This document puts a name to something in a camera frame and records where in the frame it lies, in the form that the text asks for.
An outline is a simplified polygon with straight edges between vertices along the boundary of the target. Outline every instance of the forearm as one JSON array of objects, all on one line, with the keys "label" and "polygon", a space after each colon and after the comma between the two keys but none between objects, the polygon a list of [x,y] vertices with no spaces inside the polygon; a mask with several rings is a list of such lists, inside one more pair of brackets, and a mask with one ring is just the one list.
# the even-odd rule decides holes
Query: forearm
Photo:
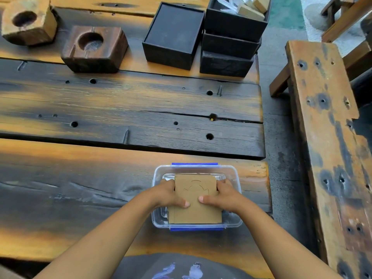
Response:
[{"label": "forearm", "polygon": [[248,199],[241,201],[238,214],[276,279],[341,278],[254,202]]},{"label": "forearm", "polygon": [[108,279],[155,208],[148,192],[137,195],[84,236],[35,279]]}]

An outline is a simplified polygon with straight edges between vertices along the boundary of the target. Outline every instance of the right hand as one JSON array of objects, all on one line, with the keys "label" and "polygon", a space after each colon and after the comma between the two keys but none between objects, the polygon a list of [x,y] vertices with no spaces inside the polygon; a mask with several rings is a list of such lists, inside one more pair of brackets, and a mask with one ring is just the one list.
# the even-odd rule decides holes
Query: right hand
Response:
[{"label": "right hand", "polygon": [[234,189],[228,179],[217,180],[217,190],[220,192],[217,196],[200,196],[199,202],[237,213],[240,204],[246,200],[241,193]]}]

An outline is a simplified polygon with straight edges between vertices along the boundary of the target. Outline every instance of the dark wooden table surface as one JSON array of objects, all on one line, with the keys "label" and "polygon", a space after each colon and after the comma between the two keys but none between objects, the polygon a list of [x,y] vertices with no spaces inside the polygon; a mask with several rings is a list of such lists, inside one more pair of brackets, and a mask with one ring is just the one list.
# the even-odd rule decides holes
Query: dark wooden table surface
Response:
[{"label": "dark wooden table surface", "polygon": [[[257,56],[243,79],[200,74],[200,47],[190,71],[148,63],[141,42],[161,1],[52,0],[53,44],[0,38],[1,257],[53,260],[172,162],[235,166],[243,194],[272,214]],[[169,1],[205,9],[209,0]],[[123,28],[129,48],[117,74],[62,64],[72,25]],[[177,233],[148,219],[127,255],[157,252],[273,278],[245,225]]]}]

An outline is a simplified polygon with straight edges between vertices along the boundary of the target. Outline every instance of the hand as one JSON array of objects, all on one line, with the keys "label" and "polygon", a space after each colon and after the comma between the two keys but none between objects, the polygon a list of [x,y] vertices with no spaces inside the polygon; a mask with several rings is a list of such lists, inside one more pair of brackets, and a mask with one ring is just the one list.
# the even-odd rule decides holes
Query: hand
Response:
[{"label": "hand", "polygon": [[180,206],[188,208],[190,203],[174,193],[174,180],[162,179],[160,183],[148,190],[155,202],[155,208],[163,206]]},{"label": "hand", "polygon": [[234,189],[228,179],[217,180],[217,190],[220,192],[217,196],[200,196],[199,202],[237,213],[239,205],[246,198]]}]

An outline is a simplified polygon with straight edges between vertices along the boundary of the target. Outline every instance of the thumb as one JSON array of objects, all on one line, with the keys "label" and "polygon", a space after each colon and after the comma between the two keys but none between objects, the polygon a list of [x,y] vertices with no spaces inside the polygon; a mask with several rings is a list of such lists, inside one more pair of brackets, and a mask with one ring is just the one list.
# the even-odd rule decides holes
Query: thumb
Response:
[{"label": "thumb", "polygon": [[173,205],[179,206],[181,208],[188,208],[190,206],[190,203],[179,196],[174,196]]},{"label": "thumb", "polygon": [[205,196],[200,196],[198,200],[199,202],[204,203],[206,205],[212,205],[212,206],[219,205],[218,196],[205,195]]}]

